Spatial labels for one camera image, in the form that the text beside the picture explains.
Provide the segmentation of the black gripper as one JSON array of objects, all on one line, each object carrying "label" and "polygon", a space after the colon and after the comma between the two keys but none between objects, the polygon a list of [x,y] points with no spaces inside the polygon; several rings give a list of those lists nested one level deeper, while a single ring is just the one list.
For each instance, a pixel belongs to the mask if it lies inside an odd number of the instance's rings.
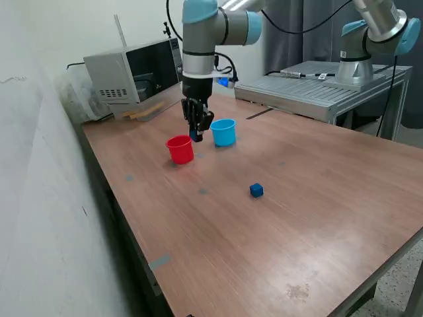
[{"label": "black gripper", "polygon": [[193,79],[183,77],[181,100],[184,119],[188,122],[189,132],[195,131],[195,142],[203,140],[203,134],[210,128],[214,119],[212,111],[197,114],[197,101],[208,108],[208,98],[212,95],[213,79]]}]

